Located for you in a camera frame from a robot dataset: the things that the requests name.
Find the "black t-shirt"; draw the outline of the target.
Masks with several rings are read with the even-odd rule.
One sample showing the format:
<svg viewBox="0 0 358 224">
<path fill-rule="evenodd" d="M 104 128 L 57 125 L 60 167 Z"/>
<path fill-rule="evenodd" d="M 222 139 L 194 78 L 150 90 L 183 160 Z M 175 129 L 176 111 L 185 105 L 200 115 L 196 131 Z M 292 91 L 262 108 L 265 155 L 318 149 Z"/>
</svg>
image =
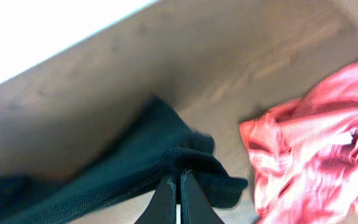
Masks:
<svg viewBox="0 0 358 224">
<path fill-rule="evenodd" d="M 231 208 L 248 181 L 230 176 L 214 157 L 214 140 L 189 128 L 154 99 L 105 155 L 67 184 L 28 176 L 0 177 L 0 223 L 69 223 L 147 192 L 165 175 L 175 178 L 181 222 L 181 175 L 192 171 L 210 206 Z"/>
</svg>

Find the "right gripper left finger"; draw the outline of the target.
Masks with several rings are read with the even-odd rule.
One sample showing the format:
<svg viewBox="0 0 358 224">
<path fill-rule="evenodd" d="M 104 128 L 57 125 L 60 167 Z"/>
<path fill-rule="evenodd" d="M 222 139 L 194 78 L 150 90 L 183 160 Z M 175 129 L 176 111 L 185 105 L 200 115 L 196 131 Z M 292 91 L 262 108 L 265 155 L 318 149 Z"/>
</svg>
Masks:
<svg viewBox="0 0 358 224">
<path fill-rule="evenodd" d="M 147 208 L 135 224 L 176 224 L 176 192 L 174 176 L 163 176 Z"/>
</svg>

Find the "red t-shirt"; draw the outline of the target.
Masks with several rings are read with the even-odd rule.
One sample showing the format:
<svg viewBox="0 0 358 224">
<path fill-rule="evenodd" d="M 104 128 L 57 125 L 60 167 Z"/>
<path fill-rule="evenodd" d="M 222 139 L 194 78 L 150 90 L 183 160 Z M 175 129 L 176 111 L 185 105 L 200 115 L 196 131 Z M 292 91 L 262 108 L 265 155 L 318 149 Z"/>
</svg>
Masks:
<svg viewBox="0 0 358 224">
<path fill-rule="evenodd" d="M 358 62 L 239 131 L 261 223 L 337 223 L 358 214 Z"/>
</svg>

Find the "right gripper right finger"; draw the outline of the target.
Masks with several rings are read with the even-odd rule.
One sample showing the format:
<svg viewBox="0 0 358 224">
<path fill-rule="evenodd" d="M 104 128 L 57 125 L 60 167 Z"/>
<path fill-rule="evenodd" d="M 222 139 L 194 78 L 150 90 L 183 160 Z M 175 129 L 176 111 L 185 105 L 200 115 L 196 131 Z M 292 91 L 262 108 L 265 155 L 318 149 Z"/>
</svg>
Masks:
<svg viewBox="0 0 358 224">
<path fill-rule="evenodd" d="M 181 223 L 224 224 L 210 206 L 192 171 L 181 175 Z"/>
</svg>

